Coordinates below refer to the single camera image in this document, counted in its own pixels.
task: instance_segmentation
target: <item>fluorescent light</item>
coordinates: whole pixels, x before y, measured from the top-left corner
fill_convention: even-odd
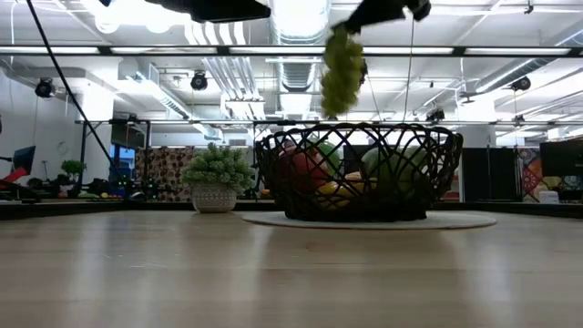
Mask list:
[[[53,53],[59,55],[93,55],[99,53],[99,49],[97,49],[95,46],[51,46],[51,50],[53,50]],[[0,46],[0,54],[14,53],[48,54],[45,46]]]
[[[251,120],[200,120],[204,124],[220,124],[220,125],[249,125],[253,124]]]
[[[265,62],[268,64],[318,64],[322,60],[320,58],[265,58]]]
[[[209,54],[216,55],[217,49],[213,46],[114,46],[111,52],[119,55],[182,55],[182,54]]]
[[[150,121],[151,124],[155,125],[186,125],[190,124],[187,120],[158,120]]]
[[[196,148],[198,148],[199,146],[151,146],[150,148],[151,149],[161,149],[161,148],[182,149],[182,148],[190,148],[190,147],[196,147]]]
[[[233,46],[232,54],[310,54],[319,56],[324,53],[323,46]]]
[[[265,104],[265,100],[226,100],[226,104]]]
[[[449,55],[454,52],[452,47],[430,46],[365,46],[363,55]]]
[[[465,50],[467,55],[531,55],[531,56],[544,56],[544,55],[566,55],[570,48],[563,47],[546,47],[546,48],[512,48],[512,47],[500,47],[500,48],[490,48],[490,47],[470,47]]]

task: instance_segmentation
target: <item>monitor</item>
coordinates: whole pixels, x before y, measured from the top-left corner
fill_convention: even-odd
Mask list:
[[[583,176],[583,140],[543,142],[540,160],[544,177]]]
[[[12,171],[24,169],[26,175],[30,175],[35,160],[36,146],[26,147],[15,151],[12,157]]]

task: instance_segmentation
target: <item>round white mat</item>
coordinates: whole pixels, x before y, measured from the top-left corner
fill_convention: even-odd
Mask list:
[[[450,230],[482,228],[496,224],[496,219],[484,215],[463,211],[429,211],[427,219],[398,222],[312,222],[291,220],[283,212],[246,211],[239,212],[248,222],[293,228],[316,229],[357,229],[357,230]]]

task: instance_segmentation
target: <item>black cabinet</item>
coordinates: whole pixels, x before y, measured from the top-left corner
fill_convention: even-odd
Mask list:
[[[514,149],[463,149],[465,201],[520,201]]]

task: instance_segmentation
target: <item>patterned curtain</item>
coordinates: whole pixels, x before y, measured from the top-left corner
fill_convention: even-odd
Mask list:
[[[153,178],[161,188],[168,186],[172,191],[164,191],[159,194],[159,201],[166,202],[190,202],[190,187],[180,183],[180,172],[192,160],[194,147],[151,149],[149,152],[148,175]],[[136,156],[136,171],[138,181],[144,176],[144,149],[140,149]]]
[[[583,180],[581,177],[543,178],[539,149],[518,149],[518,159],[522,175],[522,199],[524,202],[539,202],[538,193],[541,190],[551,190],[554,188],[561,190],[583,190]]]

